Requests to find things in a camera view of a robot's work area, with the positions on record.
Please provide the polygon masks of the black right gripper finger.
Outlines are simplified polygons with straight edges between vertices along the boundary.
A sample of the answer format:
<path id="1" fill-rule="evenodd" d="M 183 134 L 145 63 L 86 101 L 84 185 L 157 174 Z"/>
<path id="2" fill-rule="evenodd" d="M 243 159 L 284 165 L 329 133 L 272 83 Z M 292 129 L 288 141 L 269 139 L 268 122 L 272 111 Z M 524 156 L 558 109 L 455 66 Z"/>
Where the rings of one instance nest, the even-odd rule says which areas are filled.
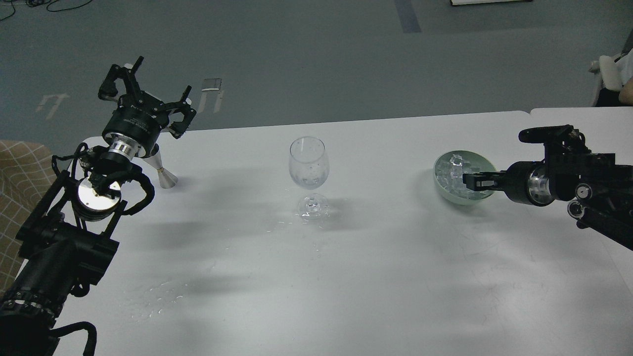
<path id="1" fill-rule="evenodd" d="M 499 191 L 499 172 L 476 172 L 463 174 L 463 184 L 470 191 Z"/>

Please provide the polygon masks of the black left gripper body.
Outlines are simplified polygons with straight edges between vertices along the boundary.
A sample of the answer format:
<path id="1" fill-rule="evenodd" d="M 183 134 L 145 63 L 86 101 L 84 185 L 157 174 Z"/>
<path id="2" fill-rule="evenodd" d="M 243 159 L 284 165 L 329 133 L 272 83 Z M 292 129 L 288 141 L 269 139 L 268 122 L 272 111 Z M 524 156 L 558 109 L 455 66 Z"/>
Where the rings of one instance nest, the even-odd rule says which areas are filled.
<path id="1" fill-rule="evenodd" d="M 121 95 L 102 137 L 108 143 L 112 143 L 116 135 L 135 140 L 139 145 L 136 155 L 145 158 L 154 150 L 158 135 L 169 120 L 168 113 L 160 111 L 165 105 L 161 100 L 143 94 L 141 101 L 138 103 L 130 94 Z"/>

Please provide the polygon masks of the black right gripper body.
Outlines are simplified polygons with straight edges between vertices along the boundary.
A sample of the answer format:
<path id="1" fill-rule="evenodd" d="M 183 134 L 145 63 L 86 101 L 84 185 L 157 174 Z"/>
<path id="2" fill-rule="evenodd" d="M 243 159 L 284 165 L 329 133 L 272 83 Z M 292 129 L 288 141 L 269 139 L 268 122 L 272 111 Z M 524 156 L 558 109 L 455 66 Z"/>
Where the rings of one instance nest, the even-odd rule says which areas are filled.
<path id="1" fill-rule="evenodd" d="M 511 201 L 533 206 L 547 206 L 554 201 L 542 162 L 516 162 L 502 173 L 497 186 Z"/>

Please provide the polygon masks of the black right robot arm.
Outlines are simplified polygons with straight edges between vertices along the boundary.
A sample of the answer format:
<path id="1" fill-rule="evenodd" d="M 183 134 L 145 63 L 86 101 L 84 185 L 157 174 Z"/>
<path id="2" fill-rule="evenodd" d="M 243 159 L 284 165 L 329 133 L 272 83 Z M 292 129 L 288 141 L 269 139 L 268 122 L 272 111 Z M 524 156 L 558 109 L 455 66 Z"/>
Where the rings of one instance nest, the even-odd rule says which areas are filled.
<path id="1" fill-rule="evenodd" d="M 633 169 L 613 153 L 593 153 L 572 125 L 520 131 L 524 143 L 542 144 L 544 158 L 520 161 L 505 171 L 463 174 L 470 191 L 502 191 L 516 203 L 545 207 L 567 202 L 578 228 L 592 228 L 628 249 L 633 247 Z"/>

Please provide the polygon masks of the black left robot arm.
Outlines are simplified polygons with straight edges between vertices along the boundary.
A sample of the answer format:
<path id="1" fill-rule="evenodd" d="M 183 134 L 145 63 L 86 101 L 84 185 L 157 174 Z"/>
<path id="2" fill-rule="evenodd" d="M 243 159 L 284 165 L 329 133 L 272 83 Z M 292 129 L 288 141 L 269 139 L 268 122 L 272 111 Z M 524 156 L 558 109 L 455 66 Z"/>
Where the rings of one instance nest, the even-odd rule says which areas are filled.
<path id="1" fill-rule="evenodd" d="M 104 277 L 119 243 L 112 234 L 123 216 L 144 210 L 155 187 L 142 168 L 156 169 L 164 189 L 177 178 L 161 164 L 162 130 L 181 138 L 196 116 L 191 86 L 171 103 L 140 88 L 136 72 L 144 58 L 113 64 L 98 97 L 117 107 L 102 131 L 104 146 L 81 143 L 72 155 L 54 155 L 55 181 L 20 227 L 19 256 L 26 265 L 1 299 L 1 354 L 51 356 L 61 338 L 86 331 L 85 356 L 95 353 L 97 329 L 87 321 L 56 327 L 68 296 L 85 297 Z"/>

